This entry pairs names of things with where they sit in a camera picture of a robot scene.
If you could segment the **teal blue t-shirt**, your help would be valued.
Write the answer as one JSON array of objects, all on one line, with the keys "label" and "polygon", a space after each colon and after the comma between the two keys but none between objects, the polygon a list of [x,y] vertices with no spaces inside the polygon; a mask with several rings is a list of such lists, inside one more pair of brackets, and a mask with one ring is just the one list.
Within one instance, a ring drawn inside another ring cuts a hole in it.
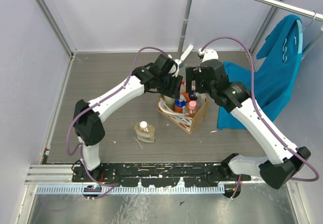
[{"label": "teal blue t-shirt", "polygon": [[255,99],[267,117],[274,121],[291,99],[300,67],[302,53],[295,48],[296,15],[284,17],[267,36],[256,58],[263,63],[254,73],[234,63],[224,62],[230,81],[242,82],[248,89],[254,87]]}]

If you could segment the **orange pump bottle lying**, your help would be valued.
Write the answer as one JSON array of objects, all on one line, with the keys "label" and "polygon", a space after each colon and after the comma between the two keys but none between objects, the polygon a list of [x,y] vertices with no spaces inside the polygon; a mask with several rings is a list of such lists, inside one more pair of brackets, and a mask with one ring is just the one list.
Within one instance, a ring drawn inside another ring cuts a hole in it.
[{"label": "orange pump bottle lying", "polygon": [[197,100],[196,92],[194,90],[192,90],[190,92],[183,92],[182,95],[185,97],[187,102]]}]

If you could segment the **green bottle white cap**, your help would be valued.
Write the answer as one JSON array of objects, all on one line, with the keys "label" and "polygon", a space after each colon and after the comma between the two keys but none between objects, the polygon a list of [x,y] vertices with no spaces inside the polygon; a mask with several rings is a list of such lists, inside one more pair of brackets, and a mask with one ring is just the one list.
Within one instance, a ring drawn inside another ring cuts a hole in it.
[{"label": "green bottle white cap", "polygon": [[171,98],[171,97],[168,97],[168,96],[163,96],[163,100],[164,100],[164,102],[165,102],[165,104],[166,104],[166,106],[170,109],[170,110],[172,110],[172,111],[174,111],[174,109],[175,109],[175,99],[173,99],[173,98]]}]

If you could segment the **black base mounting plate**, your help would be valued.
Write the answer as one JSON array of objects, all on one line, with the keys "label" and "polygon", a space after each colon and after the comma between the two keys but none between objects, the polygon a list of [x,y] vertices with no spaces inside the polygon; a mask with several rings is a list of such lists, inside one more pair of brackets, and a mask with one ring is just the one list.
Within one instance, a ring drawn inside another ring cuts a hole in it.
[{"label": "black base mounting plate", "polygon": [[227,166],[212,162],[102,163],[90,172],[100,184],[122,187],[216,187],[220,182],[250,181],[251,176],[234,174]]}]

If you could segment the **orange bottle blue pump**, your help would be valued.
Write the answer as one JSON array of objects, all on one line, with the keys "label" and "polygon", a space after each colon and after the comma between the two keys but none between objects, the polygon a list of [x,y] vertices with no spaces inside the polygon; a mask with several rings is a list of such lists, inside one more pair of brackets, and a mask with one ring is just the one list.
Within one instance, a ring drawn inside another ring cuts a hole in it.
[{"label": "orange bottle blue pump", "polygon": [[178,99],[175,99],[175,106],[174,106],[174,112],[176,113],[182,113],[183,107],[186,105],[186,98],[183,94],[180,95]]}]

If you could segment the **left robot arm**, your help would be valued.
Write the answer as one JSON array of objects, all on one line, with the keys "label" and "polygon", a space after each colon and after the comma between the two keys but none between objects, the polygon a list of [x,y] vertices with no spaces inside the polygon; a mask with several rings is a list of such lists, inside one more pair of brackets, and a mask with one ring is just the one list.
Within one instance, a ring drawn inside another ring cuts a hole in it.
[{"label": "left robot arm", "polygon": [[101,176],[99,144],[105,136],[103,123],[125,103],[147,92],[178,98],[183,77],[181,60],[161,53],[155,62],[136,67],[123,82],[89,102],[75,105],[72,126],[82,147],[83,176],[90,182]]}]

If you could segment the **white rack base foot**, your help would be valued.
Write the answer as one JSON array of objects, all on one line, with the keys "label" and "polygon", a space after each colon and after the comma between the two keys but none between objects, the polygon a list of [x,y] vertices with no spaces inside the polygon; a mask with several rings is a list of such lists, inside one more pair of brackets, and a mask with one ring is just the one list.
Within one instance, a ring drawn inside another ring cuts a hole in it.
[{"label": "white rack base foot", "polygon": [[190,55],[190,53],[192,52],[194,46],[192,44],[190,44],[186,50],[181,54],[181,56],[175,60],[175,62],[178,64],[179,69],[183,67],[184,65],[184,61],[185,59],[188,57],[188,55]]}]

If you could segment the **pink cap peach bottle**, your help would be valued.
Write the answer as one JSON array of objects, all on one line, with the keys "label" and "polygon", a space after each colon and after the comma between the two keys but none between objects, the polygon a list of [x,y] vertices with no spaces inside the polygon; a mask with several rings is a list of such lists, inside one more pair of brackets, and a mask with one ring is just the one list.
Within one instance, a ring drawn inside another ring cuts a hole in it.
[{"label": "pink cap peach bottle", "polygon": [[198,111],[196,101],[191,100],[190,102],[186,103],[185,110],[186,110],[185,115],[187,115],[190,118],[194,118]]}]

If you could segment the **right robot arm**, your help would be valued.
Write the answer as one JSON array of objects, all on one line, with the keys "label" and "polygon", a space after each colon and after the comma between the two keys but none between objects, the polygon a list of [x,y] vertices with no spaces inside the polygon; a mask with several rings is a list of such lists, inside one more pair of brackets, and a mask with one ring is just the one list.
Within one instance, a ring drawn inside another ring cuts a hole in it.
[{"label": "right robot arm", "polygon": [[208,94],[214,102],[236,118],[260,144],[265,157],[231,154],[222,161],[221,173],[231,181],[238,175],[262,178],[270,187],[281,188],[303,167],[311,153],[297,147],[262,113],[252,101],[250,91],[241,82],[230,82],[223,63],[216,59],[186,68],[186,90],[192,84],[198,93]]}]

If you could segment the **metal clothes rack pole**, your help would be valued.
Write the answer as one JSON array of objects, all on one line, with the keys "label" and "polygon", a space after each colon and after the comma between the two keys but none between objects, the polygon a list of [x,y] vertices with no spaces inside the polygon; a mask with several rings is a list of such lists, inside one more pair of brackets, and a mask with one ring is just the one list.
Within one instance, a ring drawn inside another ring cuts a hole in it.
[{"label": "metal clothes rack pole", "polygon": [[183,18],[183,23],[182,23],[182,29],[181,29],[181,34],[180,34],[178,50],[177,50],[177,59],[178,60],[181,59],[181,55],[183,52],[184,41],[185,41],[185,37],[186,37],[186,31],[187,31],[187,25],[188,25],[188,21],[189,21],[189,15],[190,15],[190,11],[191,11],[192,1],[193,0],[186,1],[185,13],[184,13],[184,18]]}]

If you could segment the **horizontal metal rack bar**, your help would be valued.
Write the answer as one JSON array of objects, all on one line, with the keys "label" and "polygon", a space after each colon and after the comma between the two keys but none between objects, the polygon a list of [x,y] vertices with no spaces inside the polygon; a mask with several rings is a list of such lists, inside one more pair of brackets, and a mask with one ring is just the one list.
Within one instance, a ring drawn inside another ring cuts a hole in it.
[{"label": "horizontal metal rack bar", "polygon": [[292,6],[278,0],[254,0],[254,1],[322,22],[322,14],[316,13],[314,11],[309,11],[296,6]]}]

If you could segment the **light blue clothes hanger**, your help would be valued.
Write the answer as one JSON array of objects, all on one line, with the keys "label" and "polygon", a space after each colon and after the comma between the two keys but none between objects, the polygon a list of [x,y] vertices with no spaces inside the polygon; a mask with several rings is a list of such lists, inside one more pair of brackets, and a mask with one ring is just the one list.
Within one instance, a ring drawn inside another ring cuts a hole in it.
[{"label": "light blue clothes hanger", "polygon": [[295,48],[296,52],[298,54],[301,54],[303,51],[303,27],[302,27],[302,21],[300,18],[296,19],[296,26],[295,26]]}]

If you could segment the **clear yellowish soap bottle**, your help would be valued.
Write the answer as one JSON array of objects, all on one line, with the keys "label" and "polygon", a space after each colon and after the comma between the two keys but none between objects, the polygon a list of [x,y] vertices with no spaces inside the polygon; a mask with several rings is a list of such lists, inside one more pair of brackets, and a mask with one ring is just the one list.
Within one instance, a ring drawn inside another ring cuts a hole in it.
[{"label": "clear yellowish soap bottle", "polygon": [[146,121],[136,123],[134,130],[137,134],[137,139],[146,143],[155,141],[155,127]]}]

